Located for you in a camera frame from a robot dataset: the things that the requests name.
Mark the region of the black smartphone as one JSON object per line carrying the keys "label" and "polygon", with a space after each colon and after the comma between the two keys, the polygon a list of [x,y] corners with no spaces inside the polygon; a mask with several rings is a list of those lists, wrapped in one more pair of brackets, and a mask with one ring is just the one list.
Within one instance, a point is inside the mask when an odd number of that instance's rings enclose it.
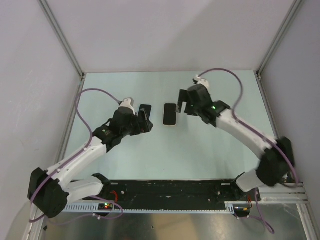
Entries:
{"label": "black smartphone", "polygon": [[139,112],[140,112],[140,111],[145,112],[145,115],[146,115],[148,118],[150,118],[151,110],[152,110],[152,106],[149,105],[149,104],[141,104],[141,105],[139,106]]}

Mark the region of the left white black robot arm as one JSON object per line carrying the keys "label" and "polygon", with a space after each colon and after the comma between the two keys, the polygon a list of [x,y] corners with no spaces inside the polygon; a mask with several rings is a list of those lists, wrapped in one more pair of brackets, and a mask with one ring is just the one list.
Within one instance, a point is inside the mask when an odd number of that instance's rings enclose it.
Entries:
{"label": "left white black robot arm", "polygon": [[93,161],[110,152],[127,136],[149,133],[153,128],[150,109],[141,107],[138,113],[119,107],[112,118],[90,135],[89,141],[61,162],[47,170],[36,168],[30,176],[27,197],[49,219],[59,215],[67,204],[97,196],[107,199],[111,194],[109,180],[95,173],[86,180],[73,178]]}

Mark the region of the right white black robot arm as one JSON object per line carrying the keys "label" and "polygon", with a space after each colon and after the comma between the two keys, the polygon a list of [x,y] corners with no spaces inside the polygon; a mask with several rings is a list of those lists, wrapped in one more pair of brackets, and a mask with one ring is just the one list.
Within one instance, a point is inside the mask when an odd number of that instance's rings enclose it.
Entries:
{"label": "right white black robot arm", "polygon": [[190,116],[221,129],[248,147],[259,159],[255,169],[239,175],[232,183],[232,197],[238,201],[249,195],[249,191],[261,186],[274,187],[288,173],[295,173],[295,161],[291,141],[286,138],[271,138],[238,118],[229,105],[221,100],[212,101],[208,89],[196,84],[179,91],[177,109]]}

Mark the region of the left controller board with LEDs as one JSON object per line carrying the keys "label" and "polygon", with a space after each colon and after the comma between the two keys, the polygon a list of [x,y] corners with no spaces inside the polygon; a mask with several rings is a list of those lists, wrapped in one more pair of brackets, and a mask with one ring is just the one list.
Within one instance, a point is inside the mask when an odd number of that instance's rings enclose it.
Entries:
{"label": "left controller board with LEDs", "polygon": [[114,205],[112,203],[99,203],[98,210],[99,211],[111,211],[114,209]]}

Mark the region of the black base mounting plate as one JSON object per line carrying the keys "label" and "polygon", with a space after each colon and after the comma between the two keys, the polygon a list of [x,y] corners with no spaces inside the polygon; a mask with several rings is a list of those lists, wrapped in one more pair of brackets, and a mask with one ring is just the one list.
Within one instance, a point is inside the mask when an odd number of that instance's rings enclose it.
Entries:
{"label": "black base mounting plate", "polygon": [[241,191],[231,180],[112,180],[97,196],[110,197],[123,202],[129,195],[143,195],[144,199],[151,196],[209,196],[218,201],[253,201],[260,195],[252,189]]}

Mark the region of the left aluminium side rail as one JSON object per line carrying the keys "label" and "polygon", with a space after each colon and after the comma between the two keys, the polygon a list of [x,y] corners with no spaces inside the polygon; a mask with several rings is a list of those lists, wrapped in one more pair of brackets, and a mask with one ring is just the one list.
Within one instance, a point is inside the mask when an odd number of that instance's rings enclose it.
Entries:
{"label": "left aluminium side rail", "polygon": [[67,150],[67,146],[68,146],[68,142],[69,142],[69,138],[71,135],[71,131],[72,131],[72,127],[75,121],[75,117],[76,117],[76,110],[75,110],[75,104],[76,104],[76,100],[77,97],[79,95],[79,93],[83,90],[84,84],[85,84],[85,79],[86,79],[87,74],[84,73],[83,76],[80,78],[80,81],[78,83],[78,87],[77,90],[75,92],[75,96],[71,105],[71,110],[70,113],[68,115],[68,119],[66,122],[66,126],[62,135],[62,139],[58,148],[58,152],[57,152],[57,156],[56,159],[54,160],[53,165],[59,163],[61,160],[64,159],[64,156],[66,154],[66,150]]}

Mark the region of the aluminium side rail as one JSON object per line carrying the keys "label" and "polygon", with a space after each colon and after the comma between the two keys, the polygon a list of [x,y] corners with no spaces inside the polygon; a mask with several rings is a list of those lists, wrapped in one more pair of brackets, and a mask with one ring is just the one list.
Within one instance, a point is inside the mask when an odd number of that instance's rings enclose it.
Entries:
{"label": "aluminium side rail", "polygon": [[[275,117],[274,111],[272,109],[270,97],[267,95],[267,91],[262,83],[262,77],[258,73],[255,73],[255,79],[256,79],[260,94],[262,96],[264,106],[267,111],[267,115],[268,115],[268,118],[269,118],[269,121],[271,124],[271,128],[272,128],[272,132],[277,138],[281,138],[283,135],[281,134],[281,132],[279,131],[279,128],[277,126],[276,117]],[[295,181],[296,184],[298,184],[300,182],[298,174],[297,174],[294,167],[293,167],[293,170],[290,170],[288,176],[291,179],[291,183],[293,183],[293,181]]]}
{"label": "aluminium side rail", "polygon": [[71,110],[70,113],[68,115],[68,119],[66,122],[66,126],[62,135],[62,139],[58,148],[58,152],[57,152],[57,156],[56,159],[54,160],[53,165],[59,163],[61,160],[64,159],[64,156],[66,154],[66,150],[67,150],[67,146],[68,146],[68,142],[69,142],[69,138],[71,135],[71,131],[72,131],[72,127],[75,121],[75,117],[76,117],[76,110],[75,110],[75,104],[76,104],[76,100],[77,97],[79,95],[79,93],[83,90],[84,84],[85,84],[85,79],[86,79],[87,74],[84,73],[83,76],[80,78],[80,81],[78,83],[78,87],[77,90],[75,92],[75,96],[71,105]]}

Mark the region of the right aluminium side rail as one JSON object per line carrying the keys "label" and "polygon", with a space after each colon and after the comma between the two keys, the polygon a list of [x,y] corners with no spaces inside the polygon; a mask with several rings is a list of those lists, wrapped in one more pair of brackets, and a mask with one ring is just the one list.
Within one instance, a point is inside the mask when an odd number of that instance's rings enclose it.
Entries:
{"label": "right aluminium side rail", "polygon": [[[268,118],[269,118],[269,121],[271,124],[271,128],[272,128],[272,132],[277,138],[281,138],[283,135],[281,134],[281,132],[279,131],[279,128],[277,126],[276,117],[275,117],[274,111],[272,109],[270,97],[267,95],[267,91],[262,83],[262,77],[258,73],[255,73],[255,79],[256,79],[260,94],[262,96],[264,106],[267,111],[267,115],[268,115]],[[295,181],[296,184],[298,184],[300,182],[298,174],[297,174],[294,167],[293,167],[293,170],[290,170],[288,176],[291,179],[291,183],[293,183],[293,181]]]}

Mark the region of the right aluminium corner post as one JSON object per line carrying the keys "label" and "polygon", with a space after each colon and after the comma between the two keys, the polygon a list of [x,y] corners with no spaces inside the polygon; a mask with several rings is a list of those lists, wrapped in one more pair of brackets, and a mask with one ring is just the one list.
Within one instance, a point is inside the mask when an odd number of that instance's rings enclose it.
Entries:
{"label": "right aluminium corner post", "polygon": [[272,59],[273,55],[275,54],[276,50],[280,46],[282,40],[286,36],[288,30],[290,29],[291,25],[293,24],[296,16],[298,15],[301,7],[305,3],[305,0],[294,0],[291,7],[289,8],[284,20],[282,21],[279,29],[277,30],[275,37],[273,38],[271,45],[269,46],[266,54],[264,55],[261,63],[259,64],[256,75],[258,78],[261,77],[263,71],[267,67],[268,63]]}

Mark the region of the aluminium corner post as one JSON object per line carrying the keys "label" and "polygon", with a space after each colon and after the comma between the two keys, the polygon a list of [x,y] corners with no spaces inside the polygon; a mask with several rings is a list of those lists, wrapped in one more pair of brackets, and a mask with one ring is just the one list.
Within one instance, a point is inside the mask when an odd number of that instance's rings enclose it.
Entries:
{"label": "aluminium corner post", "polygon": [[51,25],[53,32],[55,33],[58,41],[60,42],[63,50],[65,51],[67,57],[69,58],[73,68],[77,72],[78,76],[82,80],[85,76],[84,71],[82,70],[60,24],[58,23],[54,12],[52,11],[47,0],[38,0],[39,6],[41,7],[45,17],[47,18],[49,24]]}
{"label": "aluminium corner post", "polygon": [[263,71],[267,67],[268,63],[272,59],[273,55],[275,54],[276,50],[280,46],[282,40],[286,36],[288,30],[290,29],[291,25],[293,24],[296,16],[298,15],[301,7],[305,3],[305,0],[294,0],[291,7],[289,8],[284,20],[282,21],[279,29],[277,30],[275,37],[273,38],[271,45],[269,46],[266,54],[264,55],[261,63],[259,64],[256,75],[258,78],[261,77]]}

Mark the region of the left aluminium corner post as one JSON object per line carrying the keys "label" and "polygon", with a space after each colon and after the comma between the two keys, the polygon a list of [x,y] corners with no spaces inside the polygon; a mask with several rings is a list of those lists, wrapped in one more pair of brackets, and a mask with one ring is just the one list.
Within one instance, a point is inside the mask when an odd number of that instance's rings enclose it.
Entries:
{"label": "left aluminium corner post", "polygon": [[65,51],[67,57],[69,58],[73,68],[77,72],[78,76],[82,80],[85,76],[84,71],[82,70],[60,24],[58,23],[54,12],[52,11],[47,0],[38,0],[39,6],[41,7],[45,17],[47,18],[49,24],[51,25],[53,32],[55,33],[58,41],[60,42],[63,50]]}

